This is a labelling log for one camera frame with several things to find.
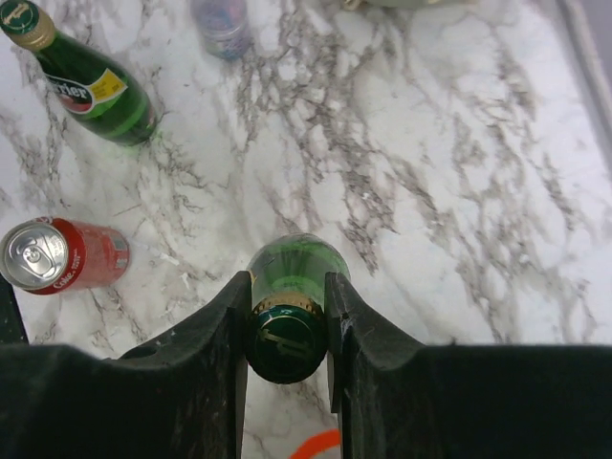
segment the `silver can top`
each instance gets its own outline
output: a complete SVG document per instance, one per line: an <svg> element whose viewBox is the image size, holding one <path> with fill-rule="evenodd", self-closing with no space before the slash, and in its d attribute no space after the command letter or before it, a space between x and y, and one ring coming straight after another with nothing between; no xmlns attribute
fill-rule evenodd
<svg viewBox="0 0 612 459"><path fill-rule="evenodd" d="M27 222L0 242L0 274L24 290L39 290L58 280L68 261L66 239L47 223Z"/></svg>

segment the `bottle label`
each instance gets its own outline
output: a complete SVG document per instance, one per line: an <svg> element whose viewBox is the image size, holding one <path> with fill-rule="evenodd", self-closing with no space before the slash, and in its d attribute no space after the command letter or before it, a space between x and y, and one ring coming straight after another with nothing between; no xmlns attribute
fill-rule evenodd
<svg viewBox="0 0 612 459"><path fill-rule="evenodd" d="M91 112L99 103L117 98L127 89L127 84L109 69L89 86L58 76L46 77L64 108L79 115Z"/></svg>

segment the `clear plastic cup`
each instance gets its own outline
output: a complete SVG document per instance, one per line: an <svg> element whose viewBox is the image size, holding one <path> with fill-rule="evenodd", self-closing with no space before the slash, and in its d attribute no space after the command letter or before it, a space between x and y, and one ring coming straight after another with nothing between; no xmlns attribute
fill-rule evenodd
<svg viewBox="0 0 612 459"><path fill-rule="evenodd" d="M212 55L234 60L251 46L245 0L193 0L192 11Z"/></svg>

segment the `red-orange curved stripe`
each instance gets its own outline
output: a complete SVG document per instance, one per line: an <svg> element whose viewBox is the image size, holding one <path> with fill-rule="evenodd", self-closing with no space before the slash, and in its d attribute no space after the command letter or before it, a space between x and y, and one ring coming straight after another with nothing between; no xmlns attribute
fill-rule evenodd
<svg viewBox="0 0 612 459"><path fill-rule="evenodd" d="M319 433L306 440L290 459L313 459L320 452L340 444L340 432L337 428Z"/></svg>

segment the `can pull tab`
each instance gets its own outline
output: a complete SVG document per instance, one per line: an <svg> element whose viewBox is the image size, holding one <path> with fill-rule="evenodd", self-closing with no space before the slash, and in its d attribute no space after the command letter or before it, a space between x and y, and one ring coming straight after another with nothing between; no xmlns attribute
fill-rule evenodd
<svg viewBox="0 0 612 459"><path fill-rule="evenodd" d="M48 273L53 267L51 258L42 251L35 243L32 243L24 248L21 252L23 261L22 266L32 274L43 276Z"/></svg>

